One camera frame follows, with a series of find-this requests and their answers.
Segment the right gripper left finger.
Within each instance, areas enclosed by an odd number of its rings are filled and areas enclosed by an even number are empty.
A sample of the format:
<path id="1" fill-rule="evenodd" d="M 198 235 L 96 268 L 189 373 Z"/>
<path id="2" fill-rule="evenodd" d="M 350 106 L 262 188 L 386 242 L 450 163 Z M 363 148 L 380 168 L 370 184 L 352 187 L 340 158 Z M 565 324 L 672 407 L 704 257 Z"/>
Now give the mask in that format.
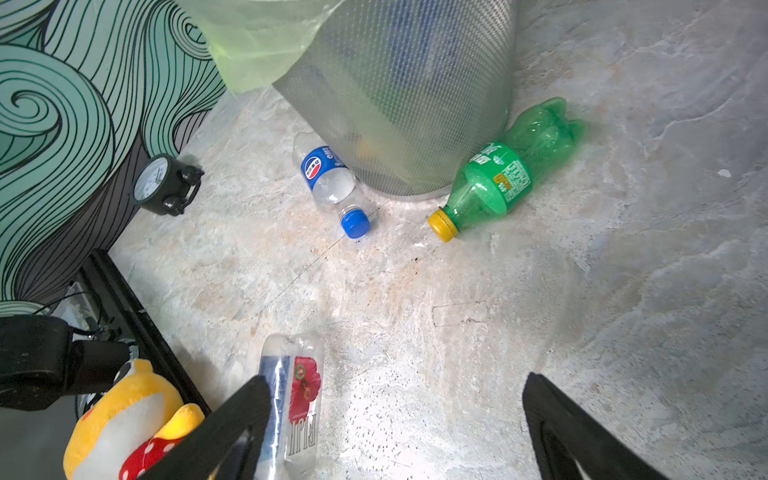
<path id="1" fill-rule="evenodd" d="M 270 415 L 269 386 L 255 376 L 141 477 L 253 479 Z"/>

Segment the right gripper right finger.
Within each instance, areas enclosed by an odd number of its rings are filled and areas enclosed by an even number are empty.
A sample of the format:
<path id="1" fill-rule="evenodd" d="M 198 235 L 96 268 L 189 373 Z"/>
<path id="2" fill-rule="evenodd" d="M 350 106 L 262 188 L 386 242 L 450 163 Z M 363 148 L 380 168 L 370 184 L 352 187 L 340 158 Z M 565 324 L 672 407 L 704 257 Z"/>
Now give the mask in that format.
<path id="1" fill-rule="evenodd" d="M 545 376 L 531 372 L 522 404 L 543 479 L 663 479 Z"/>

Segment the clear bottle blue cap front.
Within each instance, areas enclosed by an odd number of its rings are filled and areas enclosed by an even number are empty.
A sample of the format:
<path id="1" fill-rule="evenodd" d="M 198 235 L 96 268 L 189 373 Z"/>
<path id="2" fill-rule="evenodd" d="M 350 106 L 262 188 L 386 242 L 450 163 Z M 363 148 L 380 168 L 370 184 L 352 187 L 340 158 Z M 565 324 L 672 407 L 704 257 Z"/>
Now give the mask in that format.
<path id="1" fill-rule="evenodd" d="M 271 413 L 257 479 L 308 479 L 317 465 L 325 349 L 314 334 L 272 334 L 259 374 L 270 389 Z"/>

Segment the green sprite bottle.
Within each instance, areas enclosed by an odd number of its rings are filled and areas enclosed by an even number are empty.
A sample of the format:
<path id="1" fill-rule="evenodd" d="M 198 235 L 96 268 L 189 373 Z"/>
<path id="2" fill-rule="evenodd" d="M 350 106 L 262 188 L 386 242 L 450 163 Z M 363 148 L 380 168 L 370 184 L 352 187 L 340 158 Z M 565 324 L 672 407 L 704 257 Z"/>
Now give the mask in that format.
<path id="1" fill-rule="evenodd" d="M 446 204 L 428 218 L 449 242 L 478 224 L 510 213 L 537 185 L 576 153 L 586 124 L 566 117 L 567 101 L 553 97 L 523 111 L 498 139 L 459 169 Z"/>

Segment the pepsi label clear bottle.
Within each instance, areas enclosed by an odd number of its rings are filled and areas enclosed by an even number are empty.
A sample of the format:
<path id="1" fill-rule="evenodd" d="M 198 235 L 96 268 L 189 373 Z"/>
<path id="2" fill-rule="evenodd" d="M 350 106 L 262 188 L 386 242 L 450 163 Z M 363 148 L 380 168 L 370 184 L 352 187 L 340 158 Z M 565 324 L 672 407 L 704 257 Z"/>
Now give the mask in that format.
<path id="1" fill-rule="evenodd" d="M 293 160 L 318 207 L 333 211 L 350 239 L 359 239 L 372 227 L 373 208 L 356 175 L 316 133 L 301 132 L 293 143 Z"/>

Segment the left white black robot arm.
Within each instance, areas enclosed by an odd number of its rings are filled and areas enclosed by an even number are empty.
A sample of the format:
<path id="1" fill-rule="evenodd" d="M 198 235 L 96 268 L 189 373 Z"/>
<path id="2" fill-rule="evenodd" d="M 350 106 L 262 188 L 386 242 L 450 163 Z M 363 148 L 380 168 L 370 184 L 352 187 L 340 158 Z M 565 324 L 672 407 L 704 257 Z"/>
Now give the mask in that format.
<path id="1" fill-rule="evenodd" d="M 45 410 L 62 396 L 106 391 L 130 359 L 121 342 L 75 340 L 56 317 L 19 315 L 1 320 L 1 406 Z"/>

